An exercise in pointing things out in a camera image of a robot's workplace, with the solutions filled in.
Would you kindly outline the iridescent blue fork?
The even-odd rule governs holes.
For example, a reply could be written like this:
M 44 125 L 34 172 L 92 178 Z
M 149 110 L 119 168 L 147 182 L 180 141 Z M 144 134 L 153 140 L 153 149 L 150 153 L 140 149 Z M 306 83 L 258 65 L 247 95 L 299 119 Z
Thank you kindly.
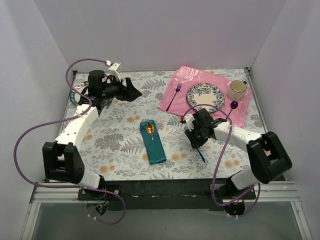
M 185 126 L 184 126 L 184 133 L 187 134 L 188 131 L 189 131 L 188 126 L 185 125 Z M 205 157 L 203 156 L 203 154 L 201 153 L 201 151 L 199 150 L 199 148 L 196 148 L 196 150 L 197 150 L 198 154 L 200 155 L 202 161 L 203 161 L 204 163 L 207 163 L 208 161 L 205 159 Z

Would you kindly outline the iridescent gold spoon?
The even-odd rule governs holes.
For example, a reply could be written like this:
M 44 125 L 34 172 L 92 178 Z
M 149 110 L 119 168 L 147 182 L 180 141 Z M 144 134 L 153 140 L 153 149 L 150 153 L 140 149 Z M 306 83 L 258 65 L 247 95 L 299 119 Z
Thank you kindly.
M 153 135 L 154 135 L 154 133 L 155 133 L 155 126 L 154 126 L 154 124 L 149 121 L 149 122 L 147 122 L 145 128 L 146 128 L 146 132 L 150 135 L 151 140 L 153 141 L 153 140 L 154 140 Z

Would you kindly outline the teal cloth napkin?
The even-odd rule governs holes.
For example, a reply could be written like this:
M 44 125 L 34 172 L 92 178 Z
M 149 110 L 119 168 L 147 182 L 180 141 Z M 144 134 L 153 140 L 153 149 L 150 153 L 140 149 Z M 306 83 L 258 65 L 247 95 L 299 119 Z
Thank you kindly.
M 147 122 L 152 122 L 155 128 L 155 132 L 153 134 L 153 140 L 146 131 Z M 144 146 L 146 148 L 149 164 L 155 165 L 155 164 L 164 163 L 167 160 L 167 157 L 166 157 L 155 121 L 152 119 L 143 121 L 140 123 L 139 127 L 140 127 L 140 133 L 143 138 Z

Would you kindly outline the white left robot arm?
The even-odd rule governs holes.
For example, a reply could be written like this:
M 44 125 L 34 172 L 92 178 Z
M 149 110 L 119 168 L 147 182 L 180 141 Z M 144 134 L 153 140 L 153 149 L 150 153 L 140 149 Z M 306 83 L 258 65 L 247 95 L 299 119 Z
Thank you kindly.
M 103 199 L 107 193 L 106 187 L 101 184 L 100 175 L 85 168 L 80 146 L 107 101 L 132 102 L 141 95 L 129 77 L 118 79 L 115 74 L 106 75 L 102 70 L 90 71 L 88 86 L 80 94 L 75 118 L 53 142 L 46 142 L 42 147 L 46 178 L 89 188 L 89 194 L 95 200 Z

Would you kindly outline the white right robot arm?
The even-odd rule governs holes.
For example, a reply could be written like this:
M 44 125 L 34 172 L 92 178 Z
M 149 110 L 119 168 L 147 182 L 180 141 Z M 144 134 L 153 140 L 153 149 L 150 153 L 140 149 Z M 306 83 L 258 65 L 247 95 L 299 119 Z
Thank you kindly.
M 211 184 L 211 197 L 242 198 L 257 184 L 268 184 L 293 166 L 279 137 L 272 131 L 258 133 L 234 126 L 231 118 L 213 119 L 209 112 L 201 110 L 190 114 L 186 112 L 180 121 L 192 148 L 198 149 L 209 139 L 223 141 L 224 147 L 232 145 L 248 155 L 249 167 L 231 175 L 222 186 L 215 186 L 218 168 L 215 168 Z

